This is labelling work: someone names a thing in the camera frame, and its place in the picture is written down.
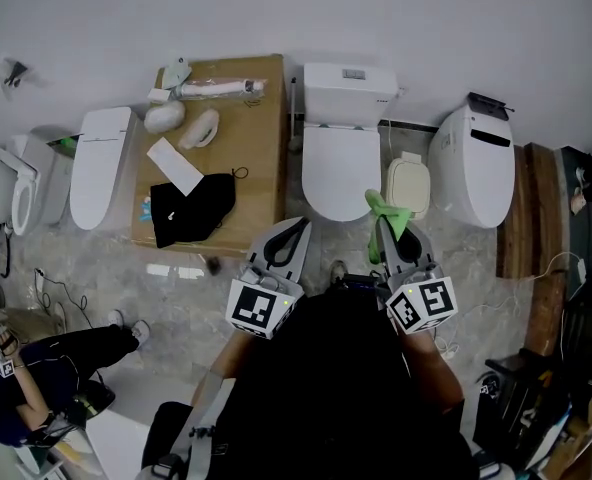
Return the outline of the green cleaning cloth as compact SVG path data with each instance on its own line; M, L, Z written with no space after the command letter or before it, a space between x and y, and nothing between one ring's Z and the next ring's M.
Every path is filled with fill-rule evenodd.
M412 217L412 211L409 208L396 207L387 204L380 192L374 189L365 191L365 200L376 219L379 217L386 218L392 227L395 239L399 240ZM376 265L380 262L380 253L375 229L373 229L370 234L370 240L368 244L368 258L370 263L373 265Z

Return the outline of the person's right forearm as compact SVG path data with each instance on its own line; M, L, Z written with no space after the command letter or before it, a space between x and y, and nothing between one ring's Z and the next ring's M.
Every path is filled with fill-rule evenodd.
M442 358L430 332L401 333L399 341L421 399L441 413L450 412L459 406L464 401L462 387Z

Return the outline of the brown wooden planks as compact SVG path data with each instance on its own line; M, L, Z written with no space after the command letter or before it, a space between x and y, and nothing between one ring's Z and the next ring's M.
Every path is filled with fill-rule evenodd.
M516 146L510 209L497 227L496 276L532 285L524 347L555 353L566 290L568 255L555 152L530 143Z

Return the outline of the toilet brush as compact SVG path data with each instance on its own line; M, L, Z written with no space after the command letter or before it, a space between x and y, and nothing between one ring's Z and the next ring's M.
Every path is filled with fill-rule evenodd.
M297 78L293 76L290 81L290 138L288 150L292 154L298 154L302 151L302 145L296 134L296 100L297 100Z

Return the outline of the white toilet lid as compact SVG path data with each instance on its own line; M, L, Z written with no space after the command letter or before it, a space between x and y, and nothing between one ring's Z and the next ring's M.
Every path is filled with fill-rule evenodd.
M328 220L351 222L367 215L365 192L381 189L378 131L307 127L302 188L313 210Z

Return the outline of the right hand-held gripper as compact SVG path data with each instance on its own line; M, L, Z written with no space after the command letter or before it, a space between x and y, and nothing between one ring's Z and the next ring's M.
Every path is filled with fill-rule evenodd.
M431 330L458 312L452 280L435 262L427 235L409 222L398 241L385 216L377 220L377 245L391 295L385 302L394 321L406 335Z

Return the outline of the person's black clothing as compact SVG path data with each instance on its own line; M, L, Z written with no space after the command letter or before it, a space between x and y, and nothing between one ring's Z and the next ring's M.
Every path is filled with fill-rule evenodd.
M159 407L137 480L479 480L464 401L421 399L401 333L370 293L301 299L236 378Z

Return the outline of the plastic-wrapped black wall hook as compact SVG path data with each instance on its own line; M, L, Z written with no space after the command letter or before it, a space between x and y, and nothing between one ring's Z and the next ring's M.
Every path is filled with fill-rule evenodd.
M40 85L35 70L13 58L4 57L0 61L0 86L2 89L16 89L22 83Z

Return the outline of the black belt device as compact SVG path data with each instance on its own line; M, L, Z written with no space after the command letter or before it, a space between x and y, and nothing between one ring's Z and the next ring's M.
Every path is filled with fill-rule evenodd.
M345 274L336 279L336 283L344 290L373 293L379 284L379 277L373 275Z

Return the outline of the white paper sheet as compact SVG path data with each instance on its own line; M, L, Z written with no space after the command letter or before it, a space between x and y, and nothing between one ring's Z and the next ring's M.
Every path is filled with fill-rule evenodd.
M203 179L203 174L165 137L149 148L147 156L184 196L188 196Z

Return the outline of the white smart toilet black panel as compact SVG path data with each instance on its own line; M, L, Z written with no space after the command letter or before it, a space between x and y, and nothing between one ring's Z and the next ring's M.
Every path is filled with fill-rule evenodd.
M431 200L460 222L490 229L510 209L515 152L506 104L471 92L432 138Z

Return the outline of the oval white foam bundle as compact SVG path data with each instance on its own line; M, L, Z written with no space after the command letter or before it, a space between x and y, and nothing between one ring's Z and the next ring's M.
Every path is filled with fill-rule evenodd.
M186 108L181 101L152 106L145 114L144 126L150 134L162 134L179 128L185 120Z

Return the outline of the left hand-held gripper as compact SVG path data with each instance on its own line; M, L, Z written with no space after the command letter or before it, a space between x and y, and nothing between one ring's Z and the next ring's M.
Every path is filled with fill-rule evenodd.
M298 282L312 229L308 218L294 217L252 242L246 259L254 266L248 264L230 286L226 320L235 329L264 339L276 335L304 295Z

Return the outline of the white toilet with tank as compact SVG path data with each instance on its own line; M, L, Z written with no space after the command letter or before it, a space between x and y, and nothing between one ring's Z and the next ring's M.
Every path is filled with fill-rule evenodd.
M364 70L366 79L344 79L343 69ZM303 138L307 127L378 131L398 94L396 74L370 66L310 62L303 66L303 84Z

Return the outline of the large cardboard box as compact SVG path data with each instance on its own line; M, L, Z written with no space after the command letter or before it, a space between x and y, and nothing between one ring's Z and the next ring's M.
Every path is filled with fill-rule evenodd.
M280 54L192 62L197 81L261 80L260 97L190 100L182 125L163 133L176 146L186 129L208 110L219 114L209 145L183 151L202 174L237 174L236 202L219 228L203 242L176 243L171 250L207 256L245 256L252 241L285 215L286 159L289 138L284 62Z

